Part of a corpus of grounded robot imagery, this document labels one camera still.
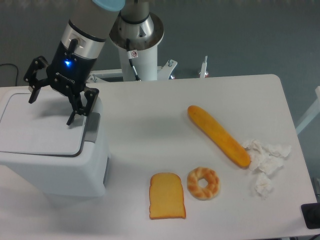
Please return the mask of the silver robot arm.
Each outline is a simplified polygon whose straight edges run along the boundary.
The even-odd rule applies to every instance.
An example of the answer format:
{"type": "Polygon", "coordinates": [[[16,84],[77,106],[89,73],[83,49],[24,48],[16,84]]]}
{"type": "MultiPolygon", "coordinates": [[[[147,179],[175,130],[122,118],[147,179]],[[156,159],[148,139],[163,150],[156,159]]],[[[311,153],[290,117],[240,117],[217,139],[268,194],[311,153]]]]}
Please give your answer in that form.
{"type": "Polygon", "coordinates": [[[41,88],[50,86],[66,96],[72,112],[88,116],[99,91],[86,81],[107,40],[118,48],[123,80],[155,81],[158,78],[158,45],[164,36],[160,18],[147,0],[80,0],[61,37],[52,62],[39,56],[24,75],[30,103],[41,88]]]}

